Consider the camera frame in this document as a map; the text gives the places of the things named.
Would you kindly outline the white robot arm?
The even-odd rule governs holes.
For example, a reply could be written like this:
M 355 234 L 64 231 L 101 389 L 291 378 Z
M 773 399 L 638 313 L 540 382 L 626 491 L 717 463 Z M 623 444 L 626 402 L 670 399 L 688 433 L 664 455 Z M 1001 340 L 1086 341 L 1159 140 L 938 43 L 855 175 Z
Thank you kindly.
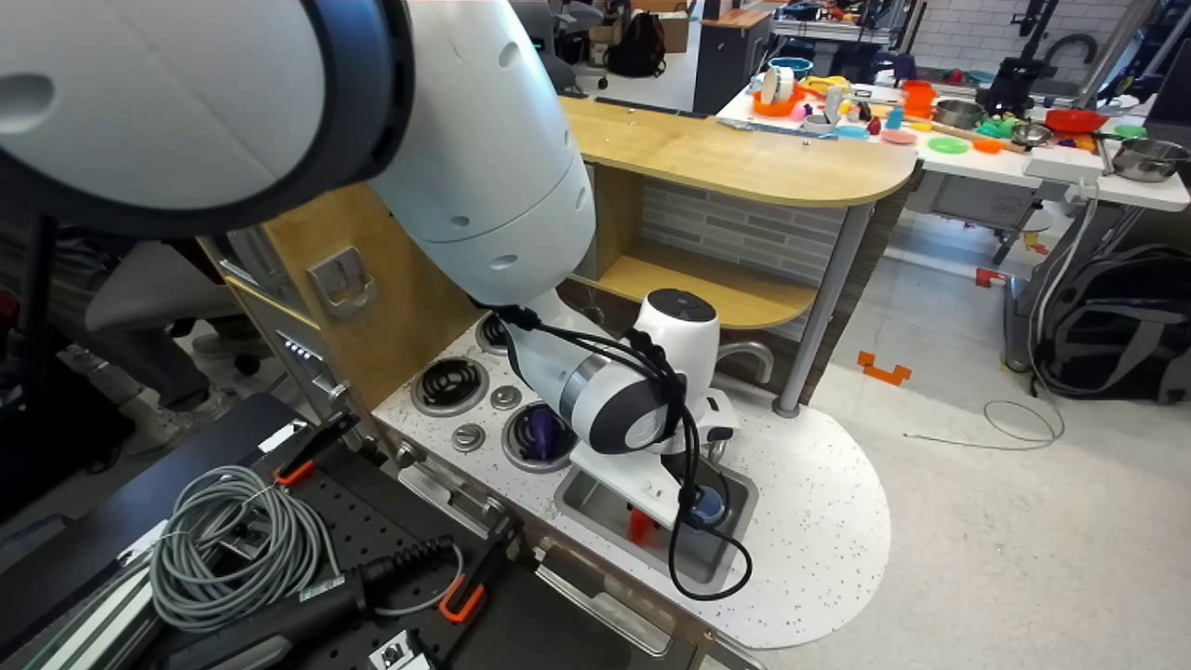
M 694 427 L 664 341 L 562 303 L 596 183 L 510 0 L 0 0 L 3 211 L 202 239 L 365 185 L 601 455 Z

